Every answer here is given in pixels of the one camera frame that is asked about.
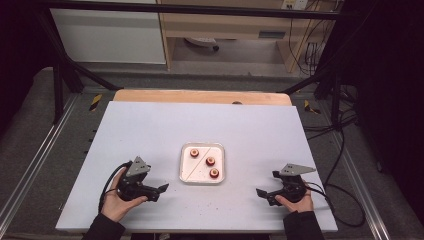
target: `metal bar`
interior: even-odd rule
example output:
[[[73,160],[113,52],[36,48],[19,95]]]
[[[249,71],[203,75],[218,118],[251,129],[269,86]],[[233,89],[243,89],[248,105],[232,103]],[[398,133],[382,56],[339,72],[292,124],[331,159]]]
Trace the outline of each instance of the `metal bar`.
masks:
[[[154,13],[182,13],[182,14],[209,14],[251,17],[273,17],[293,19],[325,19],[342,20],[358,17],[354,13],[314,12],[284,9],[242,8],[242,7],[217,7],[198,5],[173,5],[173,4],[147,4],[147,3],[117,3],[117,2],[92,2],[69,0],[38,0],[39,4],[48,8],[118,11],[118,12],[154,12]]]
[[[85,69],[84,67],[82,67],[81,65],[79,65],[78,63],[74,62],[72,59],[68,58],[68,62],[69,64],[77,71],[79,71],[80,73],[84,74],[85,76],[87,76],[88,78],[90,78],[91,80],[93,80],[94,82],[102,85],[103,87],[109,89],[109,90],[120,90],[123,89],[123,87],[118,87],[115,86],[114,84],[104,80],[103,78],[97,76],[96,74],[90,72],[89,70]]]
[[[331,124],[330,110],[328,109],[327,104],[321,103],[321,101],[318,101],[318,103],[327,123]],[[340,149],[342,140],[340,133],[333,131],[332,134],[337,144],[337,147]],[[389,240],[390,235],[387,232],[386,226],[384,225],[384,222],[381,219],[380,214],[378,213],[377,207],[375,206],[374,201],[372,200],[368,188],[362,180],[362,177],[359,171],[357,170],[355,163],[346,146],[342,155],[342,162],[343,166],[346,169],[347,176],[349,177],[352,187],[356,193],[356,196],[358,197],[359,202],[362,204],[365,210],[367,221],[370,226],[371,232],[374,235],[374,238],[377,240]]]
[[[285,93],[287,95],[291,95],[291,94],[297,92],[298,90],[308,86],[311,83],[321,81],[321,78],[326,76],[327,73],[329,73],[328,69],[322,69],[322,71],[317,72],[315,75],[312,75],[312,76],[306,78],[305,80],[302,80],[301,82],[299,82],[299,83],[297,83],[297,84],[295,84],[295,85],[293,85],[293,86],[291,86],[291,87],[289,87],[285,90],[278,91],[277,93]]]
[[[63,87],[62,74],[60,64],[53,67],[53,84],[54,84],[54,120],[56,124],[63,115]]]
[[[51,24],[46,19],[44,11],[40,9],[31,9],[28,10],[28,13],[34,14],[34,17],[37,19],[41,29],[46,34],[46,37],[48,38],[51,47],[56,53],[56,61],[60,64],[61,77],[66,82],[67,86],[69,87],[69,90],[71,92],[81,92],[84,86],[75,71],[68,67],[66,50],[62,45],[60,37],[57,36],[55,31],[53,31]]]
[[[62,118],[56,125],[53,125],[29,164],[27,170],[22,175],[21,180],[16,186],[15,190],[10,195],[6,204],[0,212],[0,239],[6,233],[7,228],[12,222],[13,217],[19,209],[19,206],[22,204],[26,194],[28,193],[32,183],[34,182],[38,172],[43,166],[44,161],[46,160],[50,150],[52,149],[54,143],[56,142],[57,137],[63,129],[66,121],[68,120],[73,107],[76,103],[76,100],[79,98],[79,94],[71,94],[66,105],[65,112]]]

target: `black sleeve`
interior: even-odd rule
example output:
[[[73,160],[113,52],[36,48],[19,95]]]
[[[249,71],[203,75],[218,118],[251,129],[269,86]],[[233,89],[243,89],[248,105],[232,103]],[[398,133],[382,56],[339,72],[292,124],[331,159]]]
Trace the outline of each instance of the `black sleeve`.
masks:
[[[313,211],[292,212],[284,218],[287,240],[323,240],[321,228]]]
[[[82,240],[119,240],[125,228],[99,213]]]

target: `round object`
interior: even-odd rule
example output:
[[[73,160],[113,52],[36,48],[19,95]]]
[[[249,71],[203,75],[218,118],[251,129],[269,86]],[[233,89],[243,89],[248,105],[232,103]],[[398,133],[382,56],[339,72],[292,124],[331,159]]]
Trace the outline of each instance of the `round object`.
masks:
[[[208,166],[213,166],[215,164],[215,158],[213,158],[213,157],[206,158],[206,164]]]
[[[191,155],[192,157],[197,157],[197,156],[199,156],[199,150],[197,150],[197,149],[195,149],[195,148],[191,149],[191,150],[190,150],[190,155]]]
[[[218,169],[212,168],[211,171],[209,172],[209,175],[211,176],[211,178],[217,178],[219,176]]]

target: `white wall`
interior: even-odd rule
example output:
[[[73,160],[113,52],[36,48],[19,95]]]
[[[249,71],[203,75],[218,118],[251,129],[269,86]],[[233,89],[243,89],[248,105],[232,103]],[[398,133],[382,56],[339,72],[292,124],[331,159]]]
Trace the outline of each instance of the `white wall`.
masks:
[[[155,0],[96,0],[155,3]],[[165,64],[157,13],[52,9],[66,52],[78,62]]]

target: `white table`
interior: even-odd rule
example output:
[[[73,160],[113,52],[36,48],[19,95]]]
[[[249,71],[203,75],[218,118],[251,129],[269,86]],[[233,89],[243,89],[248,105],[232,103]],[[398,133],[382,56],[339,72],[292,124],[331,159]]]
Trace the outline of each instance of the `white table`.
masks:
[[[194,186],[180,180],[180,154],[187,142],[222,144],[223,182]],[[143,203],[121,221],[133,233],[281,232],[288,211],[270,207],[255,189],[281,189],[272,171],[287,163],[315,168],[295,107],[110,102],[56,228],[86,232],[108,177],[136,156],[152,166],[145,185],[170,185],[158,202]],[[317,172],[302,177],[322,186]],[[337,231],[323,197],[312,197],[321,229]]]

